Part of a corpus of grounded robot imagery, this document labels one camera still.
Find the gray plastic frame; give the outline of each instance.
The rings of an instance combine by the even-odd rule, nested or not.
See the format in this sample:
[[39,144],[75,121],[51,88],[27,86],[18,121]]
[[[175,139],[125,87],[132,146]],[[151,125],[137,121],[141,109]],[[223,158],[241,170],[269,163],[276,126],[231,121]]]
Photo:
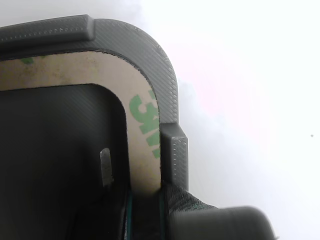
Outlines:
[[148,80],[159,107],[162,181],[188,190],[188,139],[179,126],[177,79],[168,56],[151,36],[131,24],[88,15],[0,28],[0,61],[84,51],[117,55]]

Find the black plastic part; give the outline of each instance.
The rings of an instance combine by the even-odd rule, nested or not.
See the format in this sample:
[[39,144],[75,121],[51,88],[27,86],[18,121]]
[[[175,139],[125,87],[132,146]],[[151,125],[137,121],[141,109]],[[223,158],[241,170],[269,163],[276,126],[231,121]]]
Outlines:
[[[168,59],[164,50],[160,45],[147,33],[140,30],[139,28],[118,20],[113,19],[95,19],[93,20],[89,16],[70,16],[61,18],[49,19],[40,22],[24,23],[18,25],[16,31],[27,31],[27,33],[34,33],[39,31],[39,29],[48,29],[51,25],[59,23],[58,26],[66,27],[69,20],[73,25],[77,25],[77,19],[87,18],[87,23],[84,21],[83,24],[87,24],[90,34],[88,36],[95,36],[93,40],[88,41],[89,38],[80,39],[78,37],[73,38],[71,35],[64,35],[63,42],[59,41],[59,35],[53,34],[51,37],[52,44],[46,45],[32,45],[32,47],[23,47],[22,42],[9,41],[8,43],[0,42],[0,61],[10,60],[10,59],[20,59],[39,55],[49,55],[57,53],[70,53],[70,52],[83,52],[83,51],[100,51],[105,53],[110,53],[117,55],[126,61],[134,65],[149,81],[149,84],[154,90],[158,107],[159,107],[159,121],[160,121],[160,131],[164,127],[164,123],[174,123],[179,125],[179,110],[178,110],[178,84],[174,69]],[[2,34],[3,36],[8,36],[11,32],[11,28],[17,26],[8,26],[5,28],[0,28],[0,33],[5,30]],[[39,35],[34,36],[32,42],[38,43]],[[5,46],[9,45],[21,45],[23,48],[11,49],[7,51]],[[175,161],[179,164],[176,171],[173,163],[173,141],[175,137],[179,138],[182,134],[181,130],[178,132],[178,136],[171,134],[168,138],[169,144],[166,144],[166,139],[161,140],[166,146],[161,146],[161,155],[165,156],[165,160],[162,161],[164,166],[166,166],[166,173],[164,180],[169,183],[181,184],[182,187],[188,189],[188,165],[186,165],[186,172],[183,172],[183,163],[188,162],[188,141],[184,136],[183,140],[180,142],[175,141],[175,149],[180,151],[176,157]]]
[[91,41],[95,38],[95,21],[88,15],[59,17],[0,28],[0,50],[19,47]]
[[188,138],[179,124],[162,123],[160,140],[162,180],[188,190]]
[[[104,196],[104,148],[112,155],[114,184],[128,186],[126,115],[108,89],[0,91],[0,112],[0,239],[66,239],[77,212]],[[115,210],[123,216],[124,206],[108,206],[107,218]],[[103,231],[115,236],[121,221],[113,220]]]
[[175,212],[168,240],[275,240],[267,218],[253,207]]
[[116,182],[102,200],[80,208],[67,239],[123,240],[128,190],[128,185]]

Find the textured plastic surface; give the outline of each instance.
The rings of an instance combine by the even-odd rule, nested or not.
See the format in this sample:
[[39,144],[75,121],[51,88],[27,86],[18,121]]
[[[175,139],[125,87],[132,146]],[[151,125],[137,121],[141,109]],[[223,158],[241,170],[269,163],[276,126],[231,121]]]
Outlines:
[[0,91],[0,110],[0,239],[65,239],[77,209],[103,194],[104,148],[114,183],[128,185],[125,112],[104,87]]
[[177,123],[163,123],[160,129],[162,180],[188,190],[188,138]]
[[[30,33],[38,30],[37,24],[27,23]],[[153,87],[157,104],[159,107],[159,121],[162,123],[178,123],[178,84],[174,73],[174,69],[160,45],[152,39],[147,33],[139,28],[117,20],[112,19],[96,19],[94,20],[95,39],[92,41],[78,40],[72,42],[57,43],[55,35],[52,36],[52,42],[55,44],[47,44],[34,46],[32,48],[13,49],[12,51],[2,51],[0,61],[9,59],[26,58],[30,56],[49,55],[55,53],[80,52],[80,51],[100,51],[120,56],[131,62],[145,75],[150,85]],[[175,143],[175,149],[179,150],[175,161],[177,163],[188,162],[188,143],[187,141]],[[168,156],[166,164],[169,168],[172,166],[170,156],[173,156],[173,144],[169,144],[172,149],[165,147],[161,149],[161,154]],[[168,169],[168,173],[174,173],[173,169]],[[187,173],[184,176],[171,175],[166,179],[176,179],[177,183],[186,184]]]
[[164,185],[162,191],[166,240],[275,239],[269,221],[255,208],[218,209],[174,185]]
[[170,240],[275,240],[266,217],[252,207],[176,212],[168,226]]
[[95,21],[88,15],[53,18],[0,28],[0,49],[38,46],[95,38]]

